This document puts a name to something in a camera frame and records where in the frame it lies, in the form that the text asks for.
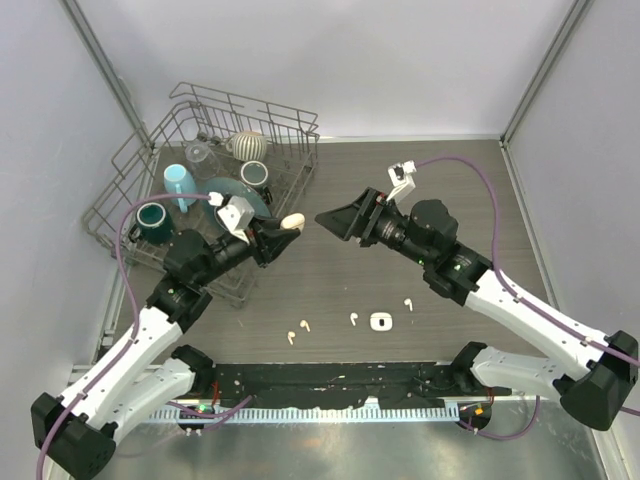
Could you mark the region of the beige earbud charging case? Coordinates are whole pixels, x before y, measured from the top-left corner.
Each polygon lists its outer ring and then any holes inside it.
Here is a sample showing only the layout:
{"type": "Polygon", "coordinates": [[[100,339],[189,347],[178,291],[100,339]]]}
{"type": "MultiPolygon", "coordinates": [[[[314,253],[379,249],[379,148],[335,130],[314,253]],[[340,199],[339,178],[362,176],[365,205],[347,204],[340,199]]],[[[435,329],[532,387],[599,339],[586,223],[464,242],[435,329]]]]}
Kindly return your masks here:
{"type": "Polygon", "coordinates": [[[305,223],[306,219],[302,213],[292,213],[281,220],[280,228],[284,230],[302,231],[304,229],[305,223]]]}

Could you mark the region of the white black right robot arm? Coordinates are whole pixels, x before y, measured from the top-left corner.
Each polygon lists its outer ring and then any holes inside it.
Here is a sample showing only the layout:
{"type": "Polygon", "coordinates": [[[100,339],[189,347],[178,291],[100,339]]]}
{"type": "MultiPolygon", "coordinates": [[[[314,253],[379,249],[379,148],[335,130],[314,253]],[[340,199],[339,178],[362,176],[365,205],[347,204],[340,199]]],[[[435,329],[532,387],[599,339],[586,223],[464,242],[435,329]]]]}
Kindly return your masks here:
{"type": "Polygon", "coordinates": [[[490,260],[456,238],[458,222],[437,200],[421,200],[404,215],[394,201],[367,188],[355,201],[318,214],[337,238],[380,243],[420,265],[439,296],[505,326],[540,352],[535,358],[470,342],[451,371],[457,391],[484,386],[558,402],[575,420],[608,430],[638,380],[639,343],[625,331],[606,334],[554,309],[519,287],[490,260]]]}

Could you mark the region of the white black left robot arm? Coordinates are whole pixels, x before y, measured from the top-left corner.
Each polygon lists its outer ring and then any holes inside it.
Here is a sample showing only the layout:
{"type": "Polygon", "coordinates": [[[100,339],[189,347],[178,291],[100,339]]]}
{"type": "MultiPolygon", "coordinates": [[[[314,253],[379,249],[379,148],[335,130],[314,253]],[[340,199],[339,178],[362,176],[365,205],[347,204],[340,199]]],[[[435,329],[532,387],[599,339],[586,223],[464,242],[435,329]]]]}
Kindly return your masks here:
{"type": "Polygon", "coordinates": [[[164,259],[165,274],[129,330],[61,394],[41,394],[31,406],[37,478],[47,464],[73,479],[93,479],[124,438],[151,413],[187,394],[205,397],[213,361],[183,345],[150,375],[144,370],[201,317],[212,297],[205,286],[246,260],[265,267],[302,233],[305,217],[252,218],[241,230],[209,243],[197,231],[176,233],[164,259]]]}

